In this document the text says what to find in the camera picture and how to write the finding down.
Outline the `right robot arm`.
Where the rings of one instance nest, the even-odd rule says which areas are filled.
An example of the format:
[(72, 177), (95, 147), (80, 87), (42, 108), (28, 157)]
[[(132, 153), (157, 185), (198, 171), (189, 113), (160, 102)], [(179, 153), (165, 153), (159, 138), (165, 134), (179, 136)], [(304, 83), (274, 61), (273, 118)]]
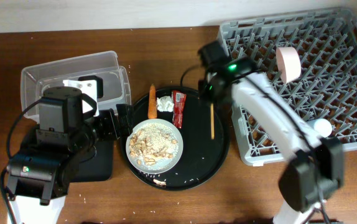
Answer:
[(233, 60), (218, 41), (198, 55), (205, 76), (198, 82), (208, 103), (236, 103), (250, 112), (277, 145), (287, 167), (279, 179), (284, 202), (273, 223), (308, 223), (344, 184), (345, 158), (338, 138), (325, 138), (309, 126), (275, 91), (267, 75), (248, 58)]

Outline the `pink bowl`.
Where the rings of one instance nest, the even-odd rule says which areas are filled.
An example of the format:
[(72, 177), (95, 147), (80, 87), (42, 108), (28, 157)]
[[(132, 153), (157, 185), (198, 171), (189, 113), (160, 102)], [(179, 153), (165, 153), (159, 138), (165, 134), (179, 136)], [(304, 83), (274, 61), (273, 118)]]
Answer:
[(276, 49), (276, 62), (280, 78), (284, 84), (292, 82), (300, 77), (300, 57), (293, 47), (278, 47)]

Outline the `orange carrot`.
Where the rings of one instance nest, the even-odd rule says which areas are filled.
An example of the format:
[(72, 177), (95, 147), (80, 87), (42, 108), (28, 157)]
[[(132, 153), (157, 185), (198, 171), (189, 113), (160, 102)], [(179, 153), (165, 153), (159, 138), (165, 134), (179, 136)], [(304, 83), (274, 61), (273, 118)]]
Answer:
[(154, 84), (152, 84), (149, 89), (149, 104), (147, 116), (149, 119), (157, 118), (156, 89)]

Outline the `blue cup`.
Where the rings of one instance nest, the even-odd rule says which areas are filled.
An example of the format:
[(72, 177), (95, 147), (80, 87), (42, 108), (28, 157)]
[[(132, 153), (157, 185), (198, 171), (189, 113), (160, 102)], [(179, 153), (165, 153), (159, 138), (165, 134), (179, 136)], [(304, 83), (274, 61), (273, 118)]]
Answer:
[(323, 118), (307, 121), (307, 124), (325, 138), (329, 137), (333, 131), (331, 123)]

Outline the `red snack wrapper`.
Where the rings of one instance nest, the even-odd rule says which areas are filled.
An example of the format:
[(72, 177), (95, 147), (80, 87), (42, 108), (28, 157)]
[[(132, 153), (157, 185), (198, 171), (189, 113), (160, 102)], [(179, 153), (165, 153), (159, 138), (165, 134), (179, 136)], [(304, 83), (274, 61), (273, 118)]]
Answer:
[(183, 111), (184, 111), (186, 99), (187, 99), (186, 94), (177, 90), (172, 91), (172, 100), (174, 102), (174, 108), (173, 108), (174, 115), (173, 115), (172, 122), (173, 125), (179, 129), (182, 128)]

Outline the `wooden chopstick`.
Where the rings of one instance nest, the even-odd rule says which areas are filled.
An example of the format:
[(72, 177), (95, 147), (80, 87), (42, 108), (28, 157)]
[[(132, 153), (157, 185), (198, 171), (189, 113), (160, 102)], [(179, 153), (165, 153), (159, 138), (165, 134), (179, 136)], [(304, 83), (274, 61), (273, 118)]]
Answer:
[(215, 120), (214, 120), (214, 104), (210, 103), (210, 131), (211, 139), (215, 139)]

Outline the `grey plate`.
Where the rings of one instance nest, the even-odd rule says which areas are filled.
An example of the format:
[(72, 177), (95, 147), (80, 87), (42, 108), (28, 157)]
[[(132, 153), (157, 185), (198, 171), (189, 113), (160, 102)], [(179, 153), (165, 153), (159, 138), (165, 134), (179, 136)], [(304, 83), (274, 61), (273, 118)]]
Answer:
[[(148, 124), (148, 123), (159, 123), (159, 124), (164, 124), (170, 128), (173, 129), (173, 132), (178, 136), (178, 140), (179, 140), (179, 143), (180, 143), (180, 149), (179, 149), (179, 152), (177, 154), (177, 156), (175, 158), (172, 159), (171, 162), (161, 162), (159, 164), (156, 164), (154, 166), (150, 166), (150, 167), (147, 167), (147, 166), (144, 166), (144, 165), (138, 165), (134, 159), (131, 159), (129, 157), (129, 137), (132, 136), (132, 134), (137, 131), (142, 125), (144, 124)], [(143, 172), (143, 173), (146, 173), (146, 174), (152, 174), (152, 175), (155, 175), (155, 174), (161, 174), (161, 173), (164, 173), (164, 172), (167, 172), (168, 170), (171, 170), (174, 166), (176, 166), (183, 154), (183, 138), (182, 138), (182, 135), (180, 133), (180, 131), (170, 122), (166, 121), (166, 120), (163, 120), (163, 119), (147, 119), (145, 121), (142, 121), (140, 122), (139, 124), (137, 124), (133, 130), (132, 130), (132, 134), (129, 135), (129, 137), (127, 137), (126, 139), (126, 143), (125, 143), (125, 150), (126, 150), (126, 155), (127, 155), (127, 158), (129, 159), (129, 162), (131, 163), (131, 165), (134, 166), (135, 169)]]

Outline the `white tissue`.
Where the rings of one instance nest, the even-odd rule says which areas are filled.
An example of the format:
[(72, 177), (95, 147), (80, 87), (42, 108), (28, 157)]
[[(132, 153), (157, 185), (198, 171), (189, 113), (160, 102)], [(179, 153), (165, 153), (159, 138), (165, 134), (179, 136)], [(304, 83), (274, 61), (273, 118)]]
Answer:
[(157, 98), (157, 110), (160, 112), (173, 112), (174, 102), (171, 96)]

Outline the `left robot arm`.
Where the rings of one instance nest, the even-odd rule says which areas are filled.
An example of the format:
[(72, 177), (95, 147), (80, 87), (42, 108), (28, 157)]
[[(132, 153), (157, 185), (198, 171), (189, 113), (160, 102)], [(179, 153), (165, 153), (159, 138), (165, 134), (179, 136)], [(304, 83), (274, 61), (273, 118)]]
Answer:
[(8, 223), (56, 223), (70, 184), (110, 179), (114, 142), (132, 132), (131, 105), (97, 112), (74, 87), (49, 88), (35, 107), (39, 123), (0, 175)]

